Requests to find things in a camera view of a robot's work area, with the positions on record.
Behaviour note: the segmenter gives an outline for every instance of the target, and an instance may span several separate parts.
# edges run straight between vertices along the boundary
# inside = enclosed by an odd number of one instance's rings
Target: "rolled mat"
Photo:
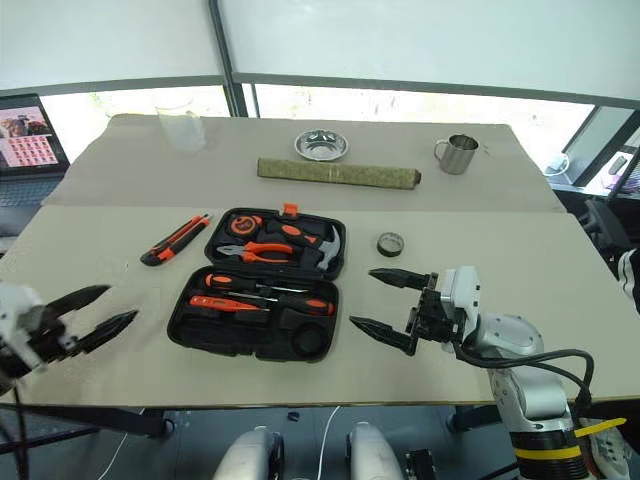
[[[420,183],[421,177],[420,172],[415,168],[376,167],[273,158],[258,159],[258,176],[403,190],[413,190]]]

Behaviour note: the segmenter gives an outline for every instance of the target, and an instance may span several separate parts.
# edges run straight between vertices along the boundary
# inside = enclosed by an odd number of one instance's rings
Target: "tool case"
[[[187,281],[169,338],[222,355],[321,360],[335,329],[339,293],[332,280],[342,269],[345,241],[341,222],[298,213],[292,204],[282,213],[228,210],[205,247],[212,265]],[[260,251],[265,244],[288,248]]]

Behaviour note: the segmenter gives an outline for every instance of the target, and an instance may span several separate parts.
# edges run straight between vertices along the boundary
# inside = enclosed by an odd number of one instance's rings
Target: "laptop keyboard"
[[[40,205],[59,180],[49,182],[0,183],[0,207],[27,207]]]

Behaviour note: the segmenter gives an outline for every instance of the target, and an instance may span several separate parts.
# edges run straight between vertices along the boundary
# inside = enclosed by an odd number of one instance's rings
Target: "table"
[[[28,283],[45,300],[76,288],[113,289],[70,321],[83,333],[109,316],[140,308],[134,323],[89,356],[31,374],[23,389],[35,405],[229,407],[360,403],[482,403],[492,400],[486,373],[422,342],[415,357],[374,342],[349,314],[405,325],[418,292],[368,277],[375,267],[440,272],[475,265],[485,311],[523,315],[547,350],[577,347],[596,360],[596,399],[640,397],[629,381],[628,358],[640,322],[631,302],[598,257],[577,221],[563,214],[509,212],[310,212],[347,226],[345,267],[337,279],[339,319],[328,355],[319,363],[228,358],[173,344],[166,326],[189,275],[207,265],[209,227],[169,263],[149,268],[140,254],[195,213],[215,224],[221,209],[44,207],[10,252],[0,277]],[[375,250],[383,230],[400,233],[405,250],[385,258]],[[581,374],[575,360],[559,362]],[[575,389],[567,385],[573,396]]]
[[[279,208],[307,210],[565,212],[507,125],[203,118],[208,146],[176,151],[155,116],[118,115],[74,162],[47,205]],[[344,163],[422,172],[412,191],[256,176],[258,157],[299,160],[293,140],[328,128],[349,141]],[[436,140],[478,139],[469,170],[453,176],[433,157]]]

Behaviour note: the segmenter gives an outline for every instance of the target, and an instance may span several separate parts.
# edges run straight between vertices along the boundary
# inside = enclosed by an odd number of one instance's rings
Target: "laptop screen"
[[[37,95],[0,97],[0,177],[69,167]]]

